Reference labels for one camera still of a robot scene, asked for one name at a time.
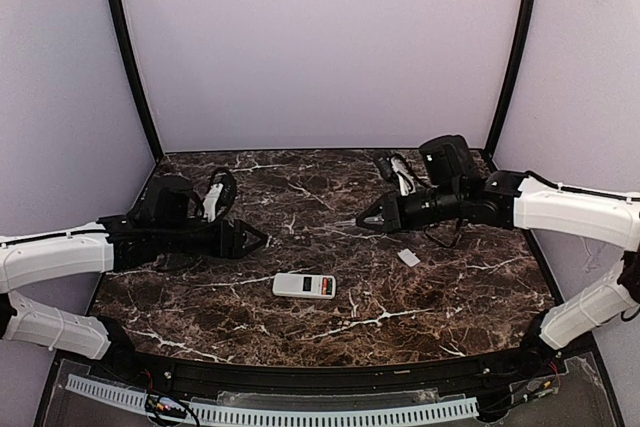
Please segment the white battery cover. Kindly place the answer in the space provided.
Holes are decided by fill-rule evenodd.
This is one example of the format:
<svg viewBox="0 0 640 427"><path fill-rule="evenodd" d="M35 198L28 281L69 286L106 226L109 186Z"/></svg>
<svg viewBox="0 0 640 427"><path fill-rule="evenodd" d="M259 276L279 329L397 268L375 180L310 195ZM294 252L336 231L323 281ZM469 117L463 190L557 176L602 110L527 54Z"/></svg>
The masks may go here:
<svg viewBox="0 0 640 427"><path fill-rule="evenodd" d="M415 267L420 263L420 259L410 249L403 249L399 251L398 258L409 267Z"/></svg>

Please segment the white remote control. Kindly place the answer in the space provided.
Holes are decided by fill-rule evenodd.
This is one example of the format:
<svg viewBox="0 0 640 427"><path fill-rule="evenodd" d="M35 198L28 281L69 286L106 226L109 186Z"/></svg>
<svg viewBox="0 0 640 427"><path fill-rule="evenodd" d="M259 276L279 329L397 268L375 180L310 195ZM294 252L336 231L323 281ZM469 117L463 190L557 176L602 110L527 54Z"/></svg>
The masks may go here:
<svg viewBox="0 0 640 427"><path fill-rule="evenodd" d="M334 283L331 289L333 296L322 295L322 279L331 277ZM320 274L297 274L297 273L278 273L275 275L272 284L272 293L278 297L301 298L301 299L333 299L336 295L336 279L330 275Z"/></svg>

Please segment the clear handle screwdriver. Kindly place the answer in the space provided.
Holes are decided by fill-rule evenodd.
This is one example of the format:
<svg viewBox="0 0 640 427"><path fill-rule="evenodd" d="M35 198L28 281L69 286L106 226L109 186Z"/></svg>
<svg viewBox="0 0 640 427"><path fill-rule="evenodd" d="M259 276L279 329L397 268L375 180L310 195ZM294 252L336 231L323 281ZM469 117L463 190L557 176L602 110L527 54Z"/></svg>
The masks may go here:
<svg viewBox="0 0 640 427"><path fill-rule="evenodd" d="M384 225L384 219L381 216L371 216L364 218L352 218L341 220L334 223L337 227L361 227L365 229L381 228Z"/></svg>

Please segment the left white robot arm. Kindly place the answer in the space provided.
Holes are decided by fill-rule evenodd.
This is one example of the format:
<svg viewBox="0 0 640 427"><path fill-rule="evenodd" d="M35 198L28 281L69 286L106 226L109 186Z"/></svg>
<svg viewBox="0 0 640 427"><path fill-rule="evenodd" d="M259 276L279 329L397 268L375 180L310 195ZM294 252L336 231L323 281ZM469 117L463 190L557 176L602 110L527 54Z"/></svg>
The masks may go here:
<svg viewBox="0 0 640 427"><path fill-rule="evenodd" d="M85 273L133 269L165 253L240 259L268 237L242 220L189 219L178 227L139 226L126 216L77 228L1 240L1 338L103 360L132 343L109 319L81 316L29 299L27 285Z"/></svg>

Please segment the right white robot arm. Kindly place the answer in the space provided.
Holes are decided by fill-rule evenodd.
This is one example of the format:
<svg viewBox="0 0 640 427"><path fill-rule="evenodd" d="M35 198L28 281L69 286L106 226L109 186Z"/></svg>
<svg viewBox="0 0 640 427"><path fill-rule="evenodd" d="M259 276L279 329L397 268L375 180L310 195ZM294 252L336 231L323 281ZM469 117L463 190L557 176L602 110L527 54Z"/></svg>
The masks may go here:
<svg viewBox="0 0 640 427"><path fill-rule="evenodd" d="M547 230L599 240L623 255L599 280L540 314L526 344L558 351L639 305L639 197L553 183L527 172L456 176L426 190L379 197L356 218L377 233L419 230L443 221Z"/></svg>

